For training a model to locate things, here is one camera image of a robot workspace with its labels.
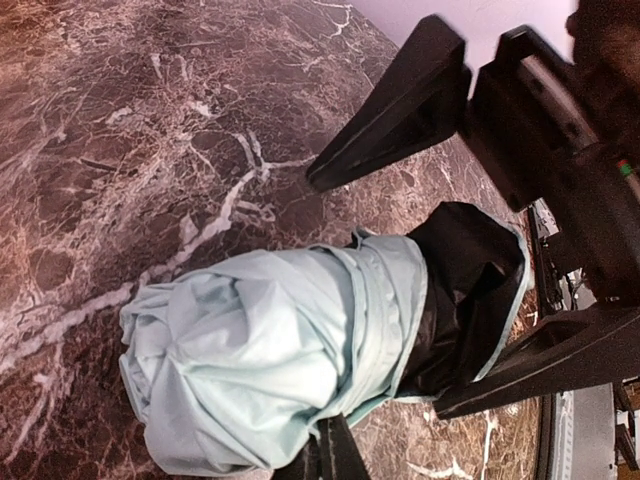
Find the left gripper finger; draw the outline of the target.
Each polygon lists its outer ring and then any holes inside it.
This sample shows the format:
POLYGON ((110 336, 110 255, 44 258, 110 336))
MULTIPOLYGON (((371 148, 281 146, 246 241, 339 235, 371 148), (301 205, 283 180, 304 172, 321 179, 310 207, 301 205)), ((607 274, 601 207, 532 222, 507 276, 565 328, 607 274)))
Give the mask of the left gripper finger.
POLYGON ((279 480, 369 480, 370 475, 343 415, 318 423, 320 437, 311 436, 279 480))

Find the mint green folding umbrella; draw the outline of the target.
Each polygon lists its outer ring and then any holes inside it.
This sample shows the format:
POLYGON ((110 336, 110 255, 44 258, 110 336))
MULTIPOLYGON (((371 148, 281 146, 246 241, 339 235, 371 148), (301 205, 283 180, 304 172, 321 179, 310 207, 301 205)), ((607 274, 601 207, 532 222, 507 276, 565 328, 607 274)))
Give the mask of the mint green folding umbrella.
POLYGON ((119 363, 149 454, 170 475, 275 470, 325 419, 480 380, 530 272, 518 231, 443 202, 405 235, 254 250, 143 287, 119 363))

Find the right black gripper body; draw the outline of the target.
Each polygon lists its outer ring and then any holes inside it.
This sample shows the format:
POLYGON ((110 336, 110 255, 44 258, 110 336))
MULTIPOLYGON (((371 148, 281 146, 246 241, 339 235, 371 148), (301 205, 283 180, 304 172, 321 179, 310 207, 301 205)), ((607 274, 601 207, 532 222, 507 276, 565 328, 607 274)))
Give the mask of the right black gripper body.
POLYGON ((508 205, 543 200, 559 270, 595 298, 639 302, 639 5, 582 1, 564 61, 531 27, 501 35, 479 71, 463 136, 508 205))

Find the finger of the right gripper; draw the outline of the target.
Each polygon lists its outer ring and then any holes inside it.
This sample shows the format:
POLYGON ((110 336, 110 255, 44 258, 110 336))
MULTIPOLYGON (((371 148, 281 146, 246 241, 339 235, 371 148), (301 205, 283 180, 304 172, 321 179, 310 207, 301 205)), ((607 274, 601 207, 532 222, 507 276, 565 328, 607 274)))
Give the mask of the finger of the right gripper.
POLYGON ((361 108, 308 167, 310 185, 336 189, 453 136, 472 79, 465 47, 440 16, 421 19, 361 108))
POLYGON ((533 377, 543 343, 552 345, 543 366, 554 393, 621 382, 639 374, 639 309, 563 311, 503 351, 481 380, 450 389, 434 402, 441 420, 478 413, 540 396, 533 377))

